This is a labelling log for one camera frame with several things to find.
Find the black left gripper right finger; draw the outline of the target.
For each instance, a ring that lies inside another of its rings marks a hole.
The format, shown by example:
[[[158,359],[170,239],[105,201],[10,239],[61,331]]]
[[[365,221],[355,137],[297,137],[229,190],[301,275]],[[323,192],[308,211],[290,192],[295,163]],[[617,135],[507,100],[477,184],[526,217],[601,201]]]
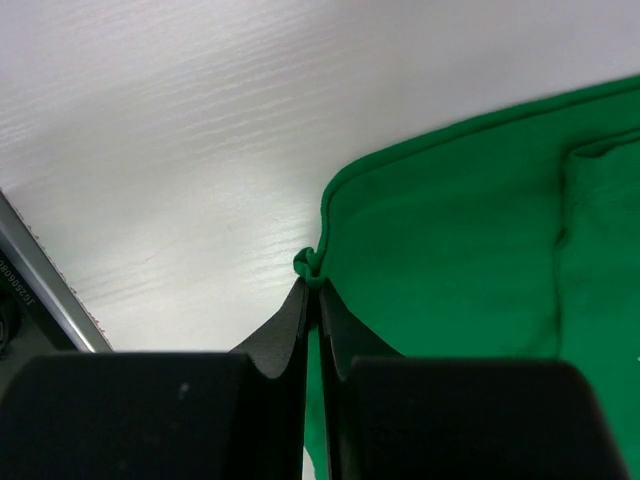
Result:
[[[626,479],[595,394],[556,360],[416,358],[319,295],[332,479]]]

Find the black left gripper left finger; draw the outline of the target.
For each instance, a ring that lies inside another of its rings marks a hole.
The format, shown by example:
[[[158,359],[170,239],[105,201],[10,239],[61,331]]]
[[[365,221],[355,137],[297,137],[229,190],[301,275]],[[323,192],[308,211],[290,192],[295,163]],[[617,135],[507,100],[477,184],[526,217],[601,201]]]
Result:
[[[1,401],[5,479],[298,479],[309,291],[227,353],[40,356]]]

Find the green t shirt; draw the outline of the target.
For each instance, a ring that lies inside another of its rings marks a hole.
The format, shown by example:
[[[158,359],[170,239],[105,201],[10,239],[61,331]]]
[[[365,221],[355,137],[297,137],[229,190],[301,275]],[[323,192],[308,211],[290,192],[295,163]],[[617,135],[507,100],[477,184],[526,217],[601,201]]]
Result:
[[[558,358],[639,474],[639,81],[465,120],[326,187],[294,258],[400,353]]]

